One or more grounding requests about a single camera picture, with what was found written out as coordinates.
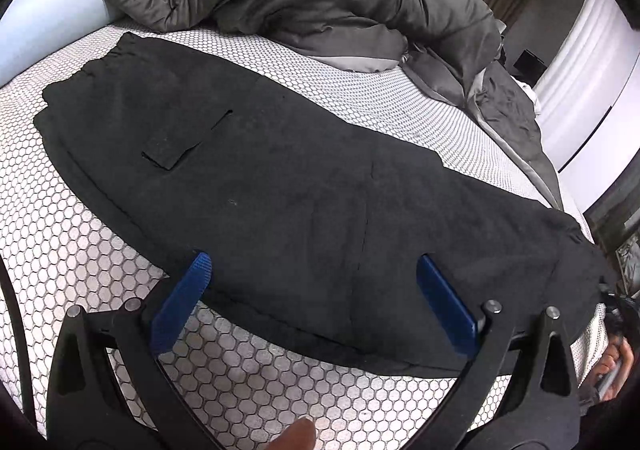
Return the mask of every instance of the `metal bolt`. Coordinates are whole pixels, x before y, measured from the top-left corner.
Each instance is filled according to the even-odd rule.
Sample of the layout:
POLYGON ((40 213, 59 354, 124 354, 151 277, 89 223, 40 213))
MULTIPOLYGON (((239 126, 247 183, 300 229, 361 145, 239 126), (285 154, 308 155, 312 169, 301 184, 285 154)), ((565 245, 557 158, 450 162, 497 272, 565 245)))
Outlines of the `metal bolt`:
POLYGON ((124 309, 126 309, 127 311, 135 311, 140 308, 141 304, 142 302, 139 298, 129 298, 129 300, 124 303, 124 309))
POLYGON ((500 302, 498 302, 497 300, 494 300, 493 298, 491 300, 487 300, 484 303, 484 308, 489 312, 489 313, 494 313, 494 314, 498 314, 500 311, 502 311, 502 304, 500 302))
POLYGON ((80 306, 78 304, 73 304, 69 309, 66 310, 66 315, 71 316, 71 318, 75 318, 80 314, 81 311, 82 309, 80 309, 80 306))
POLYGON ((546 308, 546 315, 553 320, 558 320, 560 318, 560 310, 556 306, 550 305, 546 308))

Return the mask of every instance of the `blue gripper pad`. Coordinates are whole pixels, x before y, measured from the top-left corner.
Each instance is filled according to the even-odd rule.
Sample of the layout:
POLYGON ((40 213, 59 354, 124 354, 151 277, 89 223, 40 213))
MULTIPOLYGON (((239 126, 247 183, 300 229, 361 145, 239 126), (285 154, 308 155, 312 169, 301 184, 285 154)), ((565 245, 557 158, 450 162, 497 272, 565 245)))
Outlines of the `blue gripper pad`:
POLYGON ((210 280, 211 259, 199 253, 151 321, 149 348, 153 356, 173 348, 210 280))
POLYGON ((479 349, 476 319, 427 255, 418 259, 416 279, 453 348, 473 359, 479 349))

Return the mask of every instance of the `gray comforter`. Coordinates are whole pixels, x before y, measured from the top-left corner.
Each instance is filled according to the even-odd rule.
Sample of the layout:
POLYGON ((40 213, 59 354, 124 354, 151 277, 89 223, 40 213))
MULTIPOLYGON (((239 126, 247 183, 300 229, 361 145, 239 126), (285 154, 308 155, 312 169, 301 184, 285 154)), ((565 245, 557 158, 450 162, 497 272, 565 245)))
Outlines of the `gray comforter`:
POLYGON ((261 34, 342 69, 372 72, 402 63, 429 96, 465 109, 550 204, 561 208, 532 103, 492 64, 500 34, 482 0, 110 1, 159 32, 210 23, 223 32, 261 34), (511 113, 521 106, 530 112, 511 113))

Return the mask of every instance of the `white curtain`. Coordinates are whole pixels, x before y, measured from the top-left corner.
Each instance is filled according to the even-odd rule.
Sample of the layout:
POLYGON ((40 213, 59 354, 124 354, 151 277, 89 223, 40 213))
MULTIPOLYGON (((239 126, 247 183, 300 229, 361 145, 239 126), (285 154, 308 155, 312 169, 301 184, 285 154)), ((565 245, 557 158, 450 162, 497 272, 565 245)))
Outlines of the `white curtain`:
POLYGON ((535 87, 543 147, 556 169, 580 149, 628 81, 640 32, 615 0, 585 0, 574 27, 535 87))

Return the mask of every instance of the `human hand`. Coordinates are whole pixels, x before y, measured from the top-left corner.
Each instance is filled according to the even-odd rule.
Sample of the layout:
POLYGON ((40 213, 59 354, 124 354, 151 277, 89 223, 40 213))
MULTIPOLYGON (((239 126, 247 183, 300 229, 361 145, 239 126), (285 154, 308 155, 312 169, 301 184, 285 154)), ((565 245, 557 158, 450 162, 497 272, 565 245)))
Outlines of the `human hand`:
POLYGON ((634 354, 626 338, 623 338, 622 342, 617 337, 610 338, 609 341, 609 346, 585 379, 586 383, 595 386, 598 380, 602 376, 609 374, 616 367, 617 362, 620 361, 618 375, 600 401, 613 400, 618 395, 629 377, 634 362, 634 354))
POLYGON ((313 450, 316 445, 316 427, 313 421, 302 417, 272 441, 266 450, 313 450))

